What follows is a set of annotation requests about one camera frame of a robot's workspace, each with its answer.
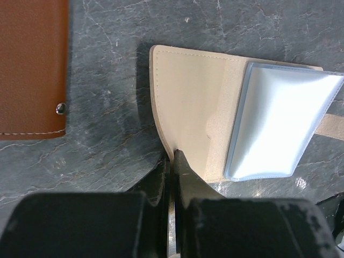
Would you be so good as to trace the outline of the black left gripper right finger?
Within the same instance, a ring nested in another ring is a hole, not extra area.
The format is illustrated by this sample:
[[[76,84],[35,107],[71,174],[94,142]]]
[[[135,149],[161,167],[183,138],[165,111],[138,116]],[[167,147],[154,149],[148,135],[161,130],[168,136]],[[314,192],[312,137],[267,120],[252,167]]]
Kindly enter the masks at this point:
[[[338,257],[324,209],[306,199],[226,198],[174,154],[181,257]]]

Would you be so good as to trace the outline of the brown leather card wallet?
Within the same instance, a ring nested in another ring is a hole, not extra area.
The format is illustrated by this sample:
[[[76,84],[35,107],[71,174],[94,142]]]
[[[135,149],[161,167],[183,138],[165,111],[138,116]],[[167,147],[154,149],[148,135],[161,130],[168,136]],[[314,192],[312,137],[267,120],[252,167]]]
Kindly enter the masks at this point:
[[[66,132],[68,1],[1,1],[1,139]]]

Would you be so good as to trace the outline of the beige card holder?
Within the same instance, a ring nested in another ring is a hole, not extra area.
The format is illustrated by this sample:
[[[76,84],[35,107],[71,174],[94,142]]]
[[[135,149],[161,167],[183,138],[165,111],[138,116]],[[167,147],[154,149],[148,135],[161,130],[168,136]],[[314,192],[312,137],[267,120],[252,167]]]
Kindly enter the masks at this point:
[[[206,182],[289,177],[314,134],[343,137],[327,114],[343,73],[155,45],[149,77],[171,162],[182,151]]]

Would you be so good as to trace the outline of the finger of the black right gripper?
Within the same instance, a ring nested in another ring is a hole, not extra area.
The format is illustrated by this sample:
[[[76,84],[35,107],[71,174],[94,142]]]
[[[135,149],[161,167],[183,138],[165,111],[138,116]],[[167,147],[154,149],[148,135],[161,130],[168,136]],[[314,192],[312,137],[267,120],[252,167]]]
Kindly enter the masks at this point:
[[[337,239],[343,233],[343,192],[318,202],[316,206],[325,216],[333,238]]]

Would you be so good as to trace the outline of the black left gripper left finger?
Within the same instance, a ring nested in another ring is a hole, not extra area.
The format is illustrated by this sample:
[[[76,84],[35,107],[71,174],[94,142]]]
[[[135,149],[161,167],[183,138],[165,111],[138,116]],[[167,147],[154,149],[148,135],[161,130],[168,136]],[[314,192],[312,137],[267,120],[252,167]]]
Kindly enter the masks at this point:
[[[1,257],[167,257],[169,159],[124,192],[47,192],[22,199]]]

